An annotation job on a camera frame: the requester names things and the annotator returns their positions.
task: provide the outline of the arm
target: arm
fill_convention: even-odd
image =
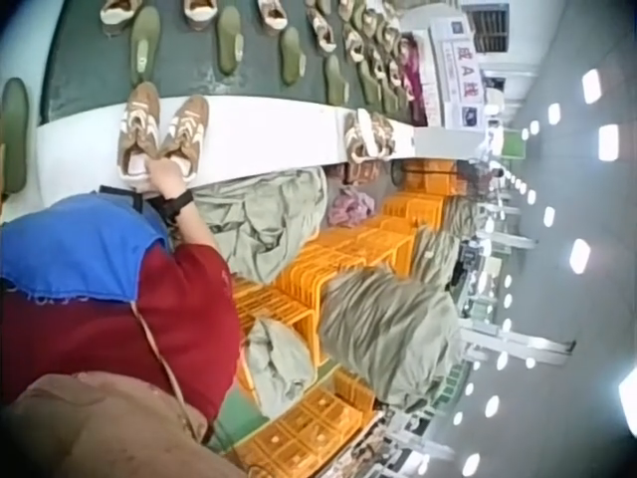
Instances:
[[[164,199],[174,199],[183,194],[186,183],[181,176],[179,166],[170,159],[149,159],[146,162],[150,182],[161,193]],[[177,216],[177,227],[185,244],[210,246],[219,250],[208,225],[199,215],[194,203],[186,205]]]

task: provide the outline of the ceiling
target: ceiling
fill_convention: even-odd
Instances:
[[[637,317],[637,42],[630,0],[569,0],[539,76],[514,127],[539,120],[518,174],[536,191],[535,205],[514,193],[522,208],[521,232],[536,249],[512,256],[501,277],[513,276],[513,305],[498,307],[496,322],[558,341],[577,340],[565,367],[527,369],[495,358],[474,371],[475,391],[453,412],[432,423],[430,439],[452,446],[457,463],[433,460],[427,476],[459,477],[472,453],[482,460],[476,477],[560,478],[609,476],[633,446],[617,385],[635,365]],[[597,68],[603,95],[583,100],[581,78]],[[560,103],[551,126],[547,107]],[[597,131],[617,123],[620,157],[597,158]],[[554,225],[544,227],[547,206]],[[573,241],[591,247],[583,275],[568,257]],[[485,417],[489,398],[500,410]]]

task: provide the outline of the black wrist strap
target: black wrist strap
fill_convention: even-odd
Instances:
[[[192,191],[189,189],[174,199],[166,199],[163,203],[164,217],[169,221],[174,221],[181,212],[181,209],[192,201],[194,201],[194,197],[192,196]]]

